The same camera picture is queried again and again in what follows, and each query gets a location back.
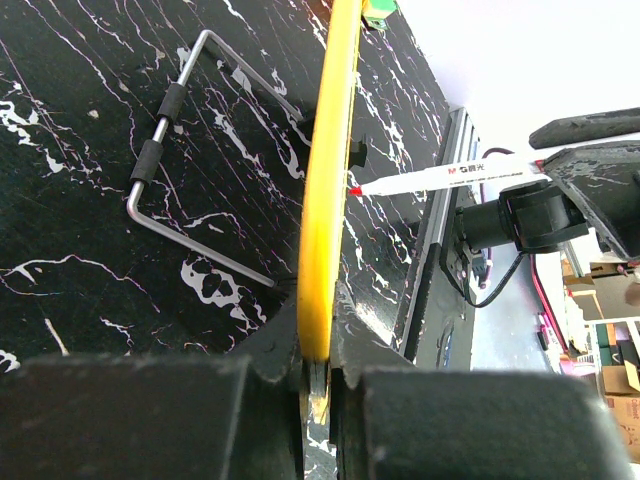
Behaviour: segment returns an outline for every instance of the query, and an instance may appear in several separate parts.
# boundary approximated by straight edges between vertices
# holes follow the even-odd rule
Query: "black cylinder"
[[[503,226],[498,200],[467,207],[458,213],[465,239],[472,250],[513,242]]]

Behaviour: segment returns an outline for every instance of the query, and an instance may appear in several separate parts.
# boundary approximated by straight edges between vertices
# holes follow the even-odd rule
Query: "black cable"
[[[507,273],[504,274],[504,277],[502,277],[502,280],[500,280],[500,283],[498,283],[498,286],[493,289],[493,292],[491,292],[491,294],[489,294],[489,296],[486,299],[484,299],[482,302],[478,304],[473,303],[473,301],[471,300],[471,293],[469,291],[469,282],[471,281],[471,273],[469,273],[469,275],[467,275],[467,278],[464,282],[464,294],[463,294],[464,299],[467,301],[469,305],[475,308],[484,308],[490,305],[496,298],[498,298],[498,295],[502,293],[502,290],[504,290],[504,287],[507,286],[507,283],[509,283],[509,280],[511,280],[511,277],[513,276],[513,274],[516,273],[516,270],[518,269],[518,267],[522,263],[522,260],[524,260],[524,257],[526,256],[527,254],[524,252],[518,253],[518,256],[509,267],[509,270],[507,270]]]

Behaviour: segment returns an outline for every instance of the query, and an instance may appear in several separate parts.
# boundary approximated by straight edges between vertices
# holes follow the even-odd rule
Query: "black rubber sleeve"
[[[158,110],[158,116],[167,117],[171,120],[171,123],[174,123],[176,118],[178,118],[178,113],[180,113],[186,96],[187,87],[173,82],[169,85],[164,100],[162,100],[162,105],[160,105],[160,110]]]
[[[161,143],[151,139],[144,142],[140,155],[138,155],[136,166],[131,174],[131,181],[142,181],[149,185],[156,174],[158,163],[162,158],[162,152],[164,152],[164,148]]]

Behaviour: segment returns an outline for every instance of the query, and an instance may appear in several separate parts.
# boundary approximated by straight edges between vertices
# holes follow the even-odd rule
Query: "cardboard box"
[[[627,367],[623,365],[602,367],[602,382],[607,395],[638,395],[640,392],[630,385]]]
[[[620,426],[622,441],[635,463],[640,463],[640,396],[606,395],[607,405]]]

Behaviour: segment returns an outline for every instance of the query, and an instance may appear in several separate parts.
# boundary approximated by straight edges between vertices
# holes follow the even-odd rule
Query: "black marble surface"
[[[312,118],[329,16],[321,0],[0,4],[0,372],[61,351],[226,352],[275,314],[268,289],[129,219],[129,175],[200,30]],[[366,134],[369,161],[350,185],[433,165],[444,133],[424,56],[400,13],[389,24],[361,41],[353,138]],[[140,210],[260,272],[295,274],[303,131],[210,45]],[[425,200],[347,202],[342,278],[387,342]]]

